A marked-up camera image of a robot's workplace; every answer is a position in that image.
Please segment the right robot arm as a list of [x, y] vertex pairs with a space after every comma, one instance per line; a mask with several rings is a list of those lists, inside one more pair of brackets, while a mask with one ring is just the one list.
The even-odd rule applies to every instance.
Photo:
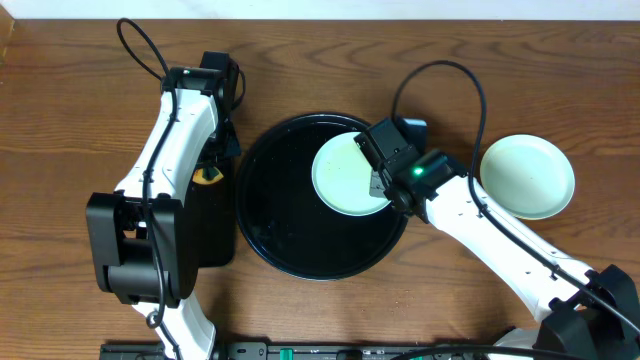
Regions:
[[597, 272], [509, 215], [455, 160], [412, 149], [370, 155], [392, 204], [463, 244], [525, 304], [538, 322], [493, 345], [451, 345], [487, 359], [636, 359], [639, 297], [615, 265]]

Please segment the light blue plate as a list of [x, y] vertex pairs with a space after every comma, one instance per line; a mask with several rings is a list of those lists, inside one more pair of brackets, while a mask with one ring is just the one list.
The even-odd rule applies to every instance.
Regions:
[[482, 158], [480, 179], [500, 206], [527, 220], [562, 212], [576, 186], [567, 156], [548, 140], [528, 134], [510, 135], [492, 144]]
[[336, 135], [316, 153], [311, 179], [319, 198], [332, 210], [348, 216], [367, 216], [387, 207], [379, 176], [361, 152], [355, 138], [360, 132]]

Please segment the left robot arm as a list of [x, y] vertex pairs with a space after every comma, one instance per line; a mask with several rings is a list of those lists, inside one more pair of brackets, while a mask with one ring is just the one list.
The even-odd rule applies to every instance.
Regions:
[[167, 359], [211, 359], [216, 328], [195, 294], [202, 268], [234, 256], [230, 115], [245, 82], [235, 65], [176, 67], [139, 158], [110, 193], [95, 192], [86, 220], [99, 288], [132, 306]]

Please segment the rectangular black tray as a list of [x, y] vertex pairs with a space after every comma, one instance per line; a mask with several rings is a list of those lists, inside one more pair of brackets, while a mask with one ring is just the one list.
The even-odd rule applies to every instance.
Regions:
[[203, 186], [191, 181], [187, 195], [192, 210], [200, 268], [222, 267], [235, 253], [235, 161], [216, 163], [224, 178]]

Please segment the black aluminium rail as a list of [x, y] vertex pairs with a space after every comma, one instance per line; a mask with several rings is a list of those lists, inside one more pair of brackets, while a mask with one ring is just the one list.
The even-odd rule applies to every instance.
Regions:
[[[164, 348], [157, 344], [103, 344], [99, 360], [165, 359]], [[307, 346], [268, 345], [261, 342], [218, 344], [211, 358], [215, 360], [384, 360], [419, 347], [390, 346]]]

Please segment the round black tray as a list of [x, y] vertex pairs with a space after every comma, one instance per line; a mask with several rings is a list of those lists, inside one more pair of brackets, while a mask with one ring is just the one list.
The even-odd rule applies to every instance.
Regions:
[[405, 216], [390, 207], [363, 217], [343, 215], [312, 185], [312, 162], [321, 146], [367, 126], [346, 114], [303, 114], [267, 130], [249, 149], [236, 181], [236, 217], [267, 263], [298, 278], [338, 280], [371, 268], [397, 244]]

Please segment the green and yellow sponge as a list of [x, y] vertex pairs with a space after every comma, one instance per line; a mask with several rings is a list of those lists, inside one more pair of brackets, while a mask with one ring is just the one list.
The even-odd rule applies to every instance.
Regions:
[[196, 169], [192, 176], [192, 181], [199, 185], [209, 186], [219, 182], [223, 178], [224, 175], [221, 171], [217, 167], [211, 166]]

